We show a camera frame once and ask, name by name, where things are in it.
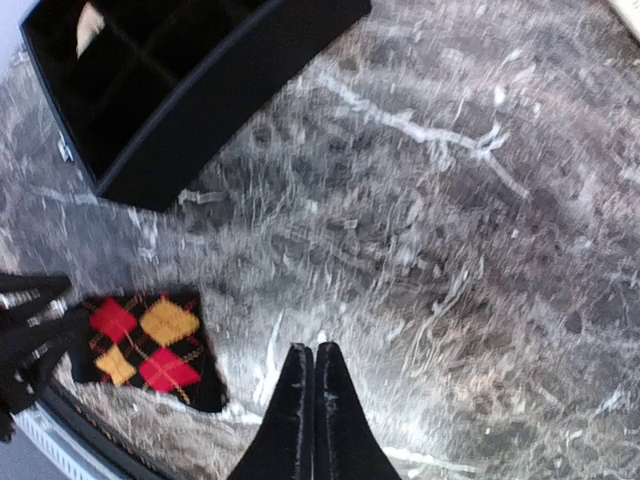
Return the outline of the argyle patterned sock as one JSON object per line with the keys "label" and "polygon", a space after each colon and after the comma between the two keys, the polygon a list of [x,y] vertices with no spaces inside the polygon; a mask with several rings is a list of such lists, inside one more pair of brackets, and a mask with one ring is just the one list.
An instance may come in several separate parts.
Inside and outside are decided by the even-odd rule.
{"label": "argyle patterned sock", "polygon": [[204,413],[227,405],[198,291],[89,297],[74,310],[89,320],[68,352],[76,383],[168,394]]}

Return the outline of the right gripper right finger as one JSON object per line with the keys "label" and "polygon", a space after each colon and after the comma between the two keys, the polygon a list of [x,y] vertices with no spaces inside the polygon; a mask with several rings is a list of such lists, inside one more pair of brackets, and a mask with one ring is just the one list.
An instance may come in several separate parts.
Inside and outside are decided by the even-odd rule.
{"label": "right gripper right finger", "polygon": [[318,346],[314,393],[314,477],[399,480],[376,441],[339,345]]}

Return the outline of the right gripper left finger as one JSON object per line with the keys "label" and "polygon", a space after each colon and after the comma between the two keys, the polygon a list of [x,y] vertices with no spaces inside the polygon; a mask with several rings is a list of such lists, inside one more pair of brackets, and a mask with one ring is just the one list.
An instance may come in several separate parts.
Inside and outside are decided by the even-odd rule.
{"label": "right gripper left finger", "polygon": [[290,346],[262,423],[229,480],[312,477],[314,359]]}

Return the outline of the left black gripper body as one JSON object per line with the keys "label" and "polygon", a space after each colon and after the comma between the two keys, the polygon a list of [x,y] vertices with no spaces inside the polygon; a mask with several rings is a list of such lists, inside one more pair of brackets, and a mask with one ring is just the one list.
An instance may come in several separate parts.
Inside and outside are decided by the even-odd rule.
{"label": "left black gripper body", "polygon": [[63,354],[88,326],[88,317],[68,312],[57,320],[31,324],[71,287],[66,275],[1,274],[3,294],[32,293],[22,304],[1,309],[1,441],[15,433],[14,417],[34,406],[49,385]]}

